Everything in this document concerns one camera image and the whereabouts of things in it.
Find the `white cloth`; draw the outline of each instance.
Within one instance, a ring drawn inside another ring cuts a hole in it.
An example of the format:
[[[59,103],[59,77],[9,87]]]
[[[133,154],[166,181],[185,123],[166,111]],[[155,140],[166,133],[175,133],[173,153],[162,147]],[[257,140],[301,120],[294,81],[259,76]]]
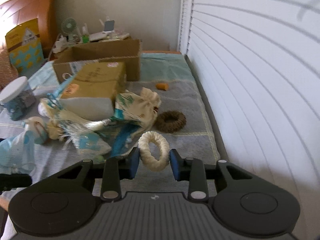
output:
[[[0,240],[10,240],[17,234],[17,231],[14,229],[13,223],[8,216],[7,221],[5,223],[4,232]]]

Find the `metal rivet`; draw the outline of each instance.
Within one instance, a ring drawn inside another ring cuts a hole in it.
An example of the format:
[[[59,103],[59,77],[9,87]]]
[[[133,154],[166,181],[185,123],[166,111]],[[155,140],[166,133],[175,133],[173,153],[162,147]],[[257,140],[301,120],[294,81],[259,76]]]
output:
[[[204,199],[207,196],[203,191],[194,191],[190,195],[193,199]]]
[[[108,199],[113,199],[119,196],[118,192],[113,191],[113,190],[109,190],[109,191],[105,191],[102,196],[104,198],[108,198]]]

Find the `open cardboard box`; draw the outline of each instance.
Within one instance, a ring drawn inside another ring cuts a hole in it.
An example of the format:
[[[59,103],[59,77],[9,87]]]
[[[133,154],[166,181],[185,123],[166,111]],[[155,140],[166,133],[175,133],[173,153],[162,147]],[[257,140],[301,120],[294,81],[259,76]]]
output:
[[[75,45],[62,52],[53,63],[53,69],[59,83],[62,83],[66,77],[80,70],[81,64],[77,65],[77,62],[91,60],[95,62],[124,62],[127,81],[139,81],[140,56],[140,40],[90,42]]]

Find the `wooden headboard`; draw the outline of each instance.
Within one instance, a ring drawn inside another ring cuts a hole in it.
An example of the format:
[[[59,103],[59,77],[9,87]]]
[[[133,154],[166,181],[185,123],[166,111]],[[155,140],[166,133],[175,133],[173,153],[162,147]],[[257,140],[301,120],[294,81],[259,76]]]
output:
[[[38,18],[44,57],[47,57],[58,35],[53,0],[9,0],[0,5],[0,49],[4,36],[15,26]]]

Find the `white plastic jar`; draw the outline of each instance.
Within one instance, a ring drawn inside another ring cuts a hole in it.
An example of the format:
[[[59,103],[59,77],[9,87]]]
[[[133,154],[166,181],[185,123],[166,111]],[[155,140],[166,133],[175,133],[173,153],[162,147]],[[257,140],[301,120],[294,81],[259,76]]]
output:
[[[0,104],[14,121],[23,117],[35,102],[27,77],[16,78],[0,92]]]

